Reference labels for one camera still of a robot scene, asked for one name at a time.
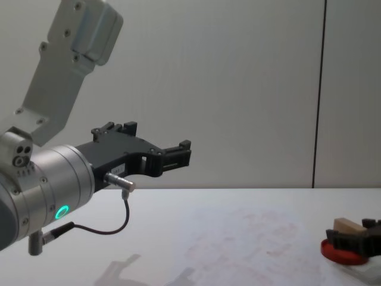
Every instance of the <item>gray wall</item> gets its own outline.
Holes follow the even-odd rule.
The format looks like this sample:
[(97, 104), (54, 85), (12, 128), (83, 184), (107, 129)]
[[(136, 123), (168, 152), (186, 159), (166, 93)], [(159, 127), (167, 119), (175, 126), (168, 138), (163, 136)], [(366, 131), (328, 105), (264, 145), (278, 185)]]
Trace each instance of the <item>gray wall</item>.
[(381, 1), (329, 0), (317, 187), (381, 186)]
[[(323, 1), (110, 0), (124, 27), (89, 75), (66, 129), (78, 145), (108, 121), (170, 147), (191, 167), (140, 187), (310, 187)], [(3, 0), (0, 117), (22, 102), (58, 0)]]

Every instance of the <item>wooden block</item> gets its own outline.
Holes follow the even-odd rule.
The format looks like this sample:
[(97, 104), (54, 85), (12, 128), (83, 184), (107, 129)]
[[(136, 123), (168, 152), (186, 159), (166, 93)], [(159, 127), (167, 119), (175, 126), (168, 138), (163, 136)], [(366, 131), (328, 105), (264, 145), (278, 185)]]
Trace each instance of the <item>wooden block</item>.
[(349, 219), (345, 219), (344, 217), (335, 219), (333, 229), (341, 232), (342, 234), (357, 234), (366, 230), (366, 228), (362, 225), (359, 225)]

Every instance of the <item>red base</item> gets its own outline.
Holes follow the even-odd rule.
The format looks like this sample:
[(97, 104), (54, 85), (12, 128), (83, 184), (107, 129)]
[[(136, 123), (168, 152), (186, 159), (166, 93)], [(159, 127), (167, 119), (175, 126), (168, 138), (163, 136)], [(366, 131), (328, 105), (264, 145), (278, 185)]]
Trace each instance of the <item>red base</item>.
[(342, 265), (363, 265), (369, 261), (356, 253), (334, 249), (328, 240), (321, 242), (321, 253), (325, 258)]

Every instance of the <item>black cable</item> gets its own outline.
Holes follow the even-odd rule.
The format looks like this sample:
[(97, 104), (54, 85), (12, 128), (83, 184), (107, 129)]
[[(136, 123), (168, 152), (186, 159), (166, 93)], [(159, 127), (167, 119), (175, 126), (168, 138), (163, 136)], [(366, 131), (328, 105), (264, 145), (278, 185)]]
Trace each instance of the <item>black cable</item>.
[(123, 225), (115, 231), (97, 231), (96, 229), (92, 229), (92, 228), (88, 228), (87, 226), (76, 225), (76, 224), (74, 224), (74, 227), (79, 228), (79, 229), (83, 229), (84, 231), (92, 232), (93, 234), (101, 234), (101, 235), (117, 234), (117, 233), (121, 232), (127, 226), (129, 219), (130, 219), (130, 207), (129, 207), (127, 200), (124, 201), (124, 205), (126, 206), (126, 220), (124, 221)]

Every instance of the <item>white table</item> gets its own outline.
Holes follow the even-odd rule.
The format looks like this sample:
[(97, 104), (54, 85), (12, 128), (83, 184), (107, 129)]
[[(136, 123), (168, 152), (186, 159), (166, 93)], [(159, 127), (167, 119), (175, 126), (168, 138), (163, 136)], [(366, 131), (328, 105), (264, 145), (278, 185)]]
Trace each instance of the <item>white table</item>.
[[(27, 239), (0, 252), (1, 285), (164, 286), (176, 278), (171, 270), (176, 264), (173, 244), (178, 239), (179, 219), (197, 208), (242, 206), (293, 211), (317, 249), (336, 217), (357, 222), (365, 217), (381, 219), (381, 189), (145, 189), (136, 190), (129, 201), (130, 223), (118, 235), (74, 229), (46, 245), (38, 257), (28, 255)], [(123, 220), (120, 191), (103, 190), (88, 205), (44, 231), (69, 221), (112, 230)], [(323, 271), (333, 269), (324, 258), (321, 262)], [(114, 272), (105, 273), (110, 265), (115, 267)], [(362, 285), (334, 269), (323, 284)]]

